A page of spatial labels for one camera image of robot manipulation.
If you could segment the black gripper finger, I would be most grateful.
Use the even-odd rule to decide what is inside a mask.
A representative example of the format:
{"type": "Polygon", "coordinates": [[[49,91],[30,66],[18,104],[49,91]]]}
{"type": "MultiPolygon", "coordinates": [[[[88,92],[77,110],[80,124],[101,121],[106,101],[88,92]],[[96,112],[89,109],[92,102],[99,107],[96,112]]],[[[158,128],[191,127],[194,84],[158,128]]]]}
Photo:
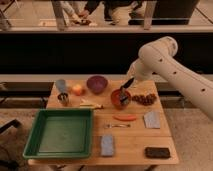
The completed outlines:
{"type": "Polygon", "coordinates": [[[120,90],[122,90],[123,88],[124,89],[127,89],[128,87],[131,86],[131,84],[133,83],[134,81],[134,77],[129,79],[126,83],[124,83],[121,87],[120,87],[120,90]]]}

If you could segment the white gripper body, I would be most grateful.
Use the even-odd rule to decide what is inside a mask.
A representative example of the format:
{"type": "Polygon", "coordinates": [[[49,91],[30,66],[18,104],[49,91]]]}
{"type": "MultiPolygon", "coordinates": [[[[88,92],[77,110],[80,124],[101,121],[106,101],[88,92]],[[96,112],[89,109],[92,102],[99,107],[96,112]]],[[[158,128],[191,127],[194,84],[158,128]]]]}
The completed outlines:
{"type": "Polygon", "coordinates": [[[126,73],[127,79],[133,78],[132,87],[136,87],[140,82],[149,78],[147,67],[139,60],[135,60],[126,73]]]}

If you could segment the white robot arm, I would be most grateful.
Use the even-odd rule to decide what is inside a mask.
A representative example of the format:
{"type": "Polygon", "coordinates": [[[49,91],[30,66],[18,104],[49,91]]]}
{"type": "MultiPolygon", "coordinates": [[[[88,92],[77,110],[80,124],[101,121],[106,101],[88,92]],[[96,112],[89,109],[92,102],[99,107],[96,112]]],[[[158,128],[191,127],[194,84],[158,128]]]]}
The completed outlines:
{"type": "Polygon", "coordinates": [[[174,59],[177,51],[177,41],[170,36],[143,45],[126,77],[145,81],[155,72],[213,120],[213,81],[177,62],[174,59]]]}

